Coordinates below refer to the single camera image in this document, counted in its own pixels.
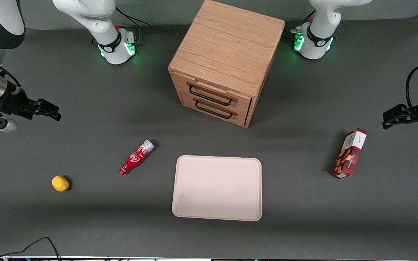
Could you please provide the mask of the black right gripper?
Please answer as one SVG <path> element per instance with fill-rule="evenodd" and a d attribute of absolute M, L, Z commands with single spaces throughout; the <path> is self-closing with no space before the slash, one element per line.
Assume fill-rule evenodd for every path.
<path fill-rule="evenodd" d="M 62 115 L 58 112 L 59 107 L 45 99 L 38 99 L 37 106 L 32 103 L 25 91 L 17 87 L 7 87 L 3 101 L 0 102 L 0 117 L 4 114 L 16 115 L 31 119 L 33 115 L 45 116 L 60 121 Z"/>

